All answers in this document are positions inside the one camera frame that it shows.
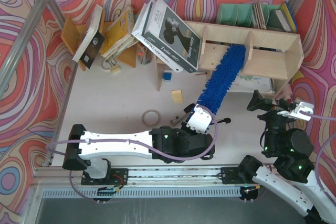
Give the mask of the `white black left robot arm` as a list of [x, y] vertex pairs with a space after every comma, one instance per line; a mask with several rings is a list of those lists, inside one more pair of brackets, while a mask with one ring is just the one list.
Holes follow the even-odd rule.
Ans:
[[108, 156], [138, 156], [168, 164], [198, 158], [208, 160], [214, 153], [214, 139], [210, 134], [170, 126], [132, 134], [102, 134], [75, 124], [69, 134], [62, 167], [84, 171], [92, 179], [105, 179], [111, 166]]

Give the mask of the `blue fluffy duster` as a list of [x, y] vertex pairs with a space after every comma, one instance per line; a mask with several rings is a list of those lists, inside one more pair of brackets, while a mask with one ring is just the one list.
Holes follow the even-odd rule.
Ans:
[[246, 47], [231, 45], [216, 66], [210, 79], [205, 83], [197, 104], [217, 114], [223, 99], [237, 78], [245, 61]]

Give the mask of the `white black utility knife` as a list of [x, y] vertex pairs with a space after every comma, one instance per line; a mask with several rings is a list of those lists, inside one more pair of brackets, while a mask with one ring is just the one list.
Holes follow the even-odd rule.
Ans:
[[225, 123], [225, 124], [229, 124], [231, 122], [230, 118], [224, 118], [224, 119], [220, 119], [217, 121], [218, 124], [220, 123]]

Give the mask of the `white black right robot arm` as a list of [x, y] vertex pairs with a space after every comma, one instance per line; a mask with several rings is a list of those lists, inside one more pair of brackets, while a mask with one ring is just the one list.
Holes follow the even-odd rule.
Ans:
[[297, 119], [309, 121], [314, 116], [313, 104], [300, 100], [288, 103], [284, 99], [273, 104], [255, 90], [247, 110], [258, 109], [264, 111], [258, 119], [265, 122], [262, 154], [276, 159], [277, 173], [246, 155], [238, 165], [239, 177], [273, 192], [300, 213], [306, 223], [335, 223], [335, 197], [320, 180], [318, 164], [309, 158], [314, 147], [308, 134], [298, 128], [287, 128], [288, 123]]

